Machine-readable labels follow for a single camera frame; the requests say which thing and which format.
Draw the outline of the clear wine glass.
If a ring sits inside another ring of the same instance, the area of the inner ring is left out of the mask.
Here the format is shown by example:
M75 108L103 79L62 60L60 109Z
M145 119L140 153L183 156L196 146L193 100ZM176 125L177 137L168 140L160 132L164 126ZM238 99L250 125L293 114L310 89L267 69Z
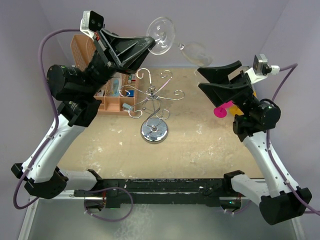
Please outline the clear wine glass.
M195 80L197 85L201 82L201 79L202 79L201 74L198 72L197 69L195 69L194 70L194 80Z
M179 49L181 54L191 64L201 68L208 67L213 58L206 53L206 48L199 42L183 43L176 40L176 28L168 17L158 17L147 28L146 35L155 40L154 47L149 52L155 56L167 53L172 47Z

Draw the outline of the pink plastic wine glass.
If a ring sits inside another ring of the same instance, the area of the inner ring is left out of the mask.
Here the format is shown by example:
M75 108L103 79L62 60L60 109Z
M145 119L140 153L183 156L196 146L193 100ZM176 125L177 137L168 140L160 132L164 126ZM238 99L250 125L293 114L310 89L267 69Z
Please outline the pink plastic wine glass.
M225 118L227 116L227 109L233 106L232 101L223 103L221 106L216 107L213 110L213 114L218 118Z

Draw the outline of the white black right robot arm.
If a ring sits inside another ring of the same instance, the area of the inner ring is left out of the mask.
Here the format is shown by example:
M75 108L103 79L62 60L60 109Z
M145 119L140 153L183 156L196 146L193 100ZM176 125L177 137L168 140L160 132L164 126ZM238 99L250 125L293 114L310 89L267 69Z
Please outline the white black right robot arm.
M241 62L220 67L200 67L197 72L206 80L198 87L218 108L232 103L242 112L236 114L233 132L254 157L265 183L257 183L238 170L224 175L222 190L228 196L240 193L255 203L264 220L275 225L302 216L309 208L311 191L301 188L286 170L270 140L270 130L276 127L281 109L273 99L258 99L253 84L277 75L283 68L256 61L253 67L229 79L229 74L241 67Z

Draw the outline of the orange plastic wine glass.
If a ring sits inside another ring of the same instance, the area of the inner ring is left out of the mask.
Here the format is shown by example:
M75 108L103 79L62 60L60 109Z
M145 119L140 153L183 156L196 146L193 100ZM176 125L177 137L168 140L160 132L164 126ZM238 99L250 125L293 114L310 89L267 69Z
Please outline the orange plastic wine glass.
M242 92L232 100L229 112L235 116L247 115L257 101L257 93L253 90Z

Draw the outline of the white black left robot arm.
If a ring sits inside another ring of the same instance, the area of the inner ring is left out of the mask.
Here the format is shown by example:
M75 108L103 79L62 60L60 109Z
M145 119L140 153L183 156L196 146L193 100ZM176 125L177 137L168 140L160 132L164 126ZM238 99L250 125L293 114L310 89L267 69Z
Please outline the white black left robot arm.
M58 164L96 117L102 102L95 94L116 73L134 74L156 42L150 36L118 36L101 29L93 34L93 44L95 51L84 70L55 64L47 71L49 96L60 105L54 108L54 121L35 152L11 168L31 196L52 199L65 190L98 196L103 191L101 178L94 170L67 171Z

